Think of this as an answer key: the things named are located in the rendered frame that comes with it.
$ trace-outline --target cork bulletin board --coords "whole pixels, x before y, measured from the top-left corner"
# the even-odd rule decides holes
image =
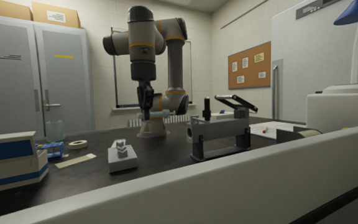
[[[271,42],[229,56],[229,89],[270,86]]]

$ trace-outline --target ceiling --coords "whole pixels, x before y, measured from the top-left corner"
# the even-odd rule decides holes
[[[158,0],[175,4],[177,6],[195,9],[203,12],[213,13],[218,10],[228,0]]]

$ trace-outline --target microscope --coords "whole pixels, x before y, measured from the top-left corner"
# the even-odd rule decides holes
[[[127,55],[131,59],[131,78],[139,82],[137,99],[142,110],[141,137],[167,134],[163,118],[170,113],[187,112],[188,95],[183,89],[183,52],[187,40],[182,18],[154,21],[153,12],[144,6],[128,10],[128,32],[113,33],[103,38],[109,55]],[[156,79],[155,56],[168,47],[168,89],[165,95],[154,93],[151,81]]]

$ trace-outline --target cabinet door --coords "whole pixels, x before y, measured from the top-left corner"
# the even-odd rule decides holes
[[[44,136],[41,102],[34,27],[0,16],[0,134]]]
[[[38,22],[34,24],[45,122],[63,120],[65,134],[94,130],[86,31]]]

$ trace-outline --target box label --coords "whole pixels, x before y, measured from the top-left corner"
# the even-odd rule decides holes
[[[255,55],[254,59],[255,59],[255,63],[263,62],[265,60],[265,52]]]
[[[236,72],[237,71],[237,62],[233,62],[232,64],[232,71]]]
[[[61,13],[61,12],[53,12],[53,11],[47,10],[47,18],[49,21],[66,23],[66,14]]]
[[[242,68],[248,68],[248,58],[242,59]]]
[[[244,76],[237,77],[237,83],[244,83]]]
[[[266,78],[266,72],[259,72],[259,78]]]

